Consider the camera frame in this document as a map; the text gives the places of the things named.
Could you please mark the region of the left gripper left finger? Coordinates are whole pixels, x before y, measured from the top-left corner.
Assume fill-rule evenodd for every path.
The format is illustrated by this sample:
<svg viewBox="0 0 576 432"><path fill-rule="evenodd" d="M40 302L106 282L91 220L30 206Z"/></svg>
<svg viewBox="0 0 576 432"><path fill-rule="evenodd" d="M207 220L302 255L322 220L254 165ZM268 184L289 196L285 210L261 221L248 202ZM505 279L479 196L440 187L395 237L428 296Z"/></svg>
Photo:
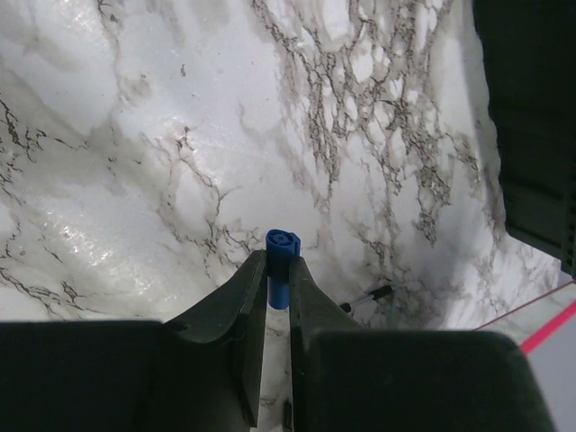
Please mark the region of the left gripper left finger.
<svg viewBox="0 0 576 432"><path fill-rule="evenodd" d="M258 419L266 255L167 322L5 322L4 431L248 431Z"/></svg>

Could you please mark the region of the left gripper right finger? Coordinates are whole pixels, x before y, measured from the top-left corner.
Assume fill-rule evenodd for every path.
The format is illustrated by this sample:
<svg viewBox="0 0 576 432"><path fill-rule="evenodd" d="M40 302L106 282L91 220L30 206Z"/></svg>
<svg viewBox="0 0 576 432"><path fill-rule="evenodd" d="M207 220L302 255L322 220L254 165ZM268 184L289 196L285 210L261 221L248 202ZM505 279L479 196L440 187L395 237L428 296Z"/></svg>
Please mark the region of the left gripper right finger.
<svg viewBox="0 0 576 432"><path fill-rule="evenodd" d="M526 356L496 332L364 328L290 269L297 431L552 431Z"/></svg>

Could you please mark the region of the blue marker cap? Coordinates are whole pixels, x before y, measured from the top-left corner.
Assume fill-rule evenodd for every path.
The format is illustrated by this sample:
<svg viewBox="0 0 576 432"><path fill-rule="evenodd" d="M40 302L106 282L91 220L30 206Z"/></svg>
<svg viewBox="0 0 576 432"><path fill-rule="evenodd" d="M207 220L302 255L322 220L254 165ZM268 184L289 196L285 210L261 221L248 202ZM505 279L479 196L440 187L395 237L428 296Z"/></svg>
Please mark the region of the blue marker cap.
<svg viewBox="0 0 576 432"><path fill-rule="evenodd" d="M301 253L301 240L293 232L271 229L265 236L268 304L285 310L290 304L290 265Z"/></svg>

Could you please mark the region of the pink framed whiteboard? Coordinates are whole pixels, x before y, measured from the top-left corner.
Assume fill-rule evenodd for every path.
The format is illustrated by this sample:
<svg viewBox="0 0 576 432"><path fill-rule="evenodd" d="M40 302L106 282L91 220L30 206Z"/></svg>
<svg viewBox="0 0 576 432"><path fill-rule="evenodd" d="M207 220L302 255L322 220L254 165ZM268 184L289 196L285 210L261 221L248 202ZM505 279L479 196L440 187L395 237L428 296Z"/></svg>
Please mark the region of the pink framed whiteboard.
<svg viewBox="0 0 576 432"><path fill-rule="evenodd" d="M562 310L522 344L556 429L575 430L575 283L544 300Z"/></svg>

